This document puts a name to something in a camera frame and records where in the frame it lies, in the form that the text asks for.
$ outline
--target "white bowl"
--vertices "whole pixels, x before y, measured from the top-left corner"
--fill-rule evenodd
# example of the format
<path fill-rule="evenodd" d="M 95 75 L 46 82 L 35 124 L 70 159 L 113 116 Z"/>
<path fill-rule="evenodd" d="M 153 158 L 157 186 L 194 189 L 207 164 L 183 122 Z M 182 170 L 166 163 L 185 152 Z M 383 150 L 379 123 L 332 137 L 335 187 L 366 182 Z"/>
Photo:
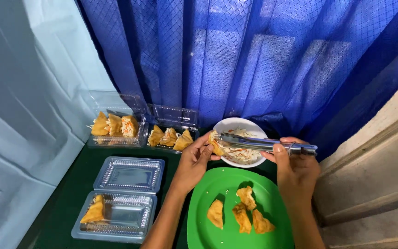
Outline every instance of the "white bowl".
<path fill-rule="evenodd" d="M 265 134 L 265 132 L 257 124 L 249 120 L 246 120 L 245 118 L 240 118 L 240 117 L 226 118 L 224 120 L 221 120 L 213 127 L 213 129 L 216 130 L 218 133 L 222 133 L 228 130 L 235 130 L 237 128 L 246 129 L 248 133 L 253 134 L 256 138 L 267 138 L 267 134 Z M 259 157 L 258 160 L 252 164 L 238 164 L 224 158 L 223 156 L 221 157 L 221 159 L 231 166 L 240 167 L 240 168 L 256 167 L 265 161 L 265 158 L 263 156 Z"/>

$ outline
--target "metal tongs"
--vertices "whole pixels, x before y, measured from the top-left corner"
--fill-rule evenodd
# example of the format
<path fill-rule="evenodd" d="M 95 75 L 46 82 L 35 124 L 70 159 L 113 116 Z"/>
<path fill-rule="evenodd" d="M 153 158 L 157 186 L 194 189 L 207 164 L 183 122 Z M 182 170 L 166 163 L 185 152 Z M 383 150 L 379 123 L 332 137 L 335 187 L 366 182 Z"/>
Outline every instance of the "metal tongs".
<path fill-rule="evenodd" d="M 224 147 L 272 152 L 274 144 L 282 144 L 288 151 L 288 155 L 290 156 L 317 156 L 317 146 L 311 144 L 283 143 L 275 139 L 243 137 L 229 133 L 217 134 L 215 136 L 215 139 L 219 140 L 219 143 L 222 144 Z"/>

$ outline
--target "light blue fabric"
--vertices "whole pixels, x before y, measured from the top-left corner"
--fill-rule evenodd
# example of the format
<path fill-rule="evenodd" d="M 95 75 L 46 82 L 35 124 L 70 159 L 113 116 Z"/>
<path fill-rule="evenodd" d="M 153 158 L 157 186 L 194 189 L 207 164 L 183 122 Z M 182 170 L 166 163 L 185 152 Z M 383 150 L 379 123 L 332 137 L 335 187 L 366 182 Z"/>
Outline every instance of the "light blue fabric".
<path fill-rule="evenodd" d="M 115 91 L 73 1 L 0 1 L 0 249 L 18 246 L 85 144 L 89 89 Z"/>
<path fill-rule="evenodd" d="M 128 42 L 139 83 L 112 73 L 120 91 L 197 109 L 202 127 L 250 118 L 316 143 L 320 160 L 398 89 L 398 0 L 81 3 L 112 72 L 123 50 L 106 37 Z"/>

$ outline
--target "fingernail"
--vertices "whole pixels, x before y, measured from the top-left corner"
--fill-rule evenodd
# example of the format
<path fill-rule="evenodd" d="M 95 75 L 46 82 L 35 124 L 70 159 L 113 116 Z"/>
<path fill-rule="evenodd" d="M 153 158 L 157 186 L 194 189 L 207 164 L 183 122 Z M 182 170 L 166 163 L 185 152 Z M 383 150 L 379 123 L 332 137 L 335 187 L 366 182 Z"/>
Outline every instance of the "fingernail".
<path fill-rule="evenodd" d="M 274 144 L 273 145 L 274 152 L 281 152 L 283 149 L 284 149 L 284 147 L 281 144 Z"/>

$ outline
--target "green plate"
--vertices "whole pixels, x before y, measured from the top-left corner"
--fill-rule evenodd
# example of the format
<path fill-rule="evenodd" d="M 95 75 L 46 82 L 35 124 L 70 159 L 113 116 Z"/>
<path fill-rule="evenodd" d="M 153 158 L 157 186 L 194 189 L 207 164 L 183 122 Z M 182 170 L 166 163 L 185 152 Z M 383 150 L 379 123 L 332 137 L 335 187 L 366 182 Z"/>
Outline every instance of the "green plate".
<path fill-rule="evenodd" d="M 256 234 L 253 227 L 250 234 L 239 233 L 239 224 L 231 210 L 240 202 L 236 191 L 247 185 L 253 188 L 256 208 L 276 226 L 273 232 Z M 208 208 L 215 199 L 224 204 L 223 230 L 214 226 L 207 218 Z M 247 211 L 247 215 L 252 223 L 251 212 Z M 187 241 L 190 249 L 294 248 L 290 220 L 277 186 L 263 176 L 238 168 L 214 168 L 205 173 L 191 196 Z"/>

